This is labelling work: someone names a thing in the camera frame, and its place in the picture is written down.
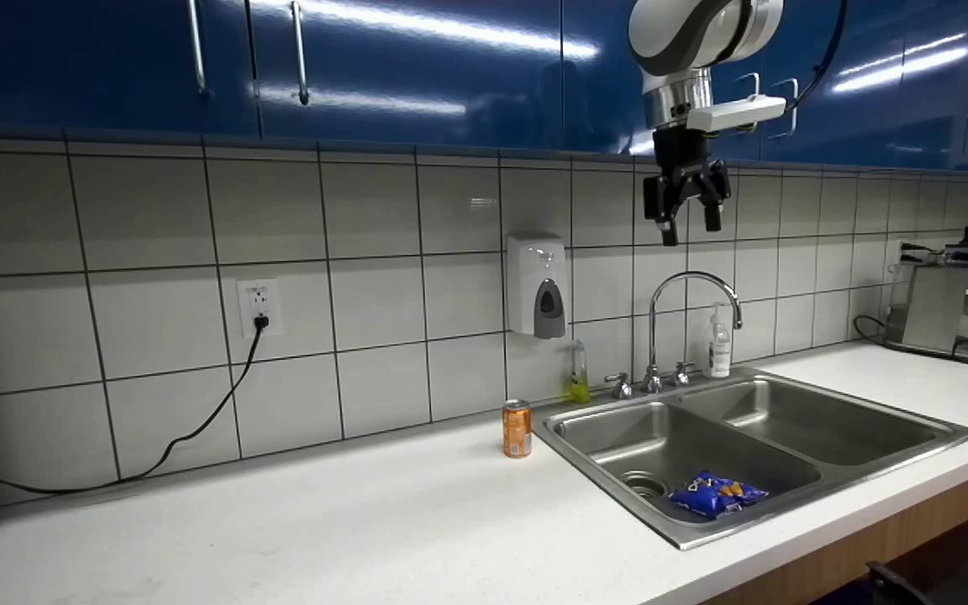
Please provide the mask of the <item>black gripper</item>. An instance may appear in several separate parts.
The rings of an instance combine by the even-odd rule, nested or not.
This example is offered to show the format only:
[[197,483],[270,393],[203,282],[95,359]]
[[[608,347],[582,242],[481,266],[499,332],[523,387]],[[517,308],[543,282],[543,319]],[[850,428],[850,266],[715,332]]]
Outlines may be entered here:
[[660,129],[657,142],[657,164],[660,176],[643,182],[643,205],[646,215],[660,226],[664,244],[678,242],[676,208],[698,195],[707,228],[722,228],[722,202],[731,197],[731,176],[710,156],[710,135],[688,129]]

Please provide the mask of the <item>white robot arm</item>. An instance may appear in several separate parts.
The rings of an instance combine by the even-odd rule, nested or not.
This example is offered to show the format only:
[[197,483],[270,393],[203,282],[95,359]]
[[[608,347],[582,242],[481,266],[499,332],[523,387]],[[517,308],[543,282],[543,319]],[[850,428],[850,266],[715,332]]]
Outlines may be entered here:
[[660,172],[643,182],[646,215],[662,242],[678,242],[676,215],[703,202],[710,232],[722,228],[731,176],[710,159],[719,130],[757,129],[788,110],[783,98],[753,86],[737,102],[714,98],[714,68],[762,52],[783,21],[783,0],[636,0],[627,52],[643,70],[643,102]]

